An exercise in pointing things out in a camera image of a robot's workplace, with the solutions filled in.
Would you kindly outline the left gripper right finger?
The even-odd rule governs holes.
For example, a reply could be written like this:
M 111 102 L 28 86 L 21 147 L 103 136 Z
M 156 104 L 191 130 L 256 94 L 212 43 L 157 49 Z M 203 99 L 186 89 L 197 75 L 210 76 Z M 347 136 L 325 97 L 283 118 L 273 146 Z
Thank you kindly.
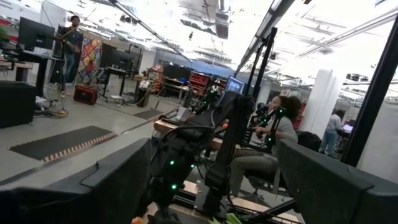
M 397 224 L 397 184 L 288 140 L 277 151 L 305 223 Z

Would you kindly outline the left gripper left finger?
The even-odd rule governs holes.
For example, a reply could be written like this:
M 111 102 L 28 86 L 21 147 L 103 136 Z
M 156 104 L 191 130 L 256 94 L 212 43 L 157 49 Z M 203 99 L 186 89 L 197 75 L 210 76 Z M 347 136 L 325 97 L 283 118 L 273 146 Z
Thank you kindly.
M 130 223 L 149 176 L 140 139 L 44 188 L 1 191 L 1 223 Z

